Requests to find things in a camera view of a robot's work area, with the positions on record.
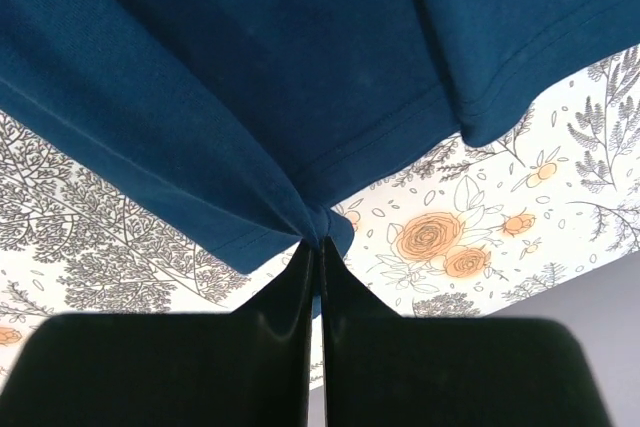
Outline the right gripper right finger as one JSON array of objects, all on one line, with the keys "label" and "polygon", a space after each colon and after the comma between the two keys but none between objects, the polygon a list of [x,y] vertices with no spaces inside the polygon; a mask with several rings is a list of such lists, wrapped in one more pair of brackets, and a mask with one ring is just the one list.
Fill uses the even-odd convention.
[{"label": "right gripper right finger", "polygon": [[403,317],[318,257],[331,426],[607,426],[583,350],[563,325],[517,317]]}]

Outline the blue t shirt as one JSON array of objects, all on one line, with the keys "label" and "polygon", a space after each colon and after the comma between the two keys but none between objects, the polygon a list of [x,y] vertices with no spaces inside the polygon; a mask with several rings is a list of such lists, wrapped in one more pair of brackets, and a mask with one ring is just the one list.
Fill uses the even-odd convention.
[{"label": "blue t shirt", "polygon": [[506,134],[639,40],[639,0],[1,0],[1,107],[243,273],[353,239],[334,204]]}]

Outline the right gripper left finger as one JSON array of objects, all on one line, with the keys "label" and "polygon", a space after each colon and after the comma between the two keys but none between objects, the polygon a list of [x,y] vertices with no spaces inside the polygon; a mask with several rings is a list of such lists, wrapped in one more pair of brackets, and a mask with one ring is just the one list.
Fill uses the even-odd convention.
[{"label": "right gripper left finger", "polygon": [[5,426],[303,426],[314,254],[233,312],[58,315],[1,393]]}]

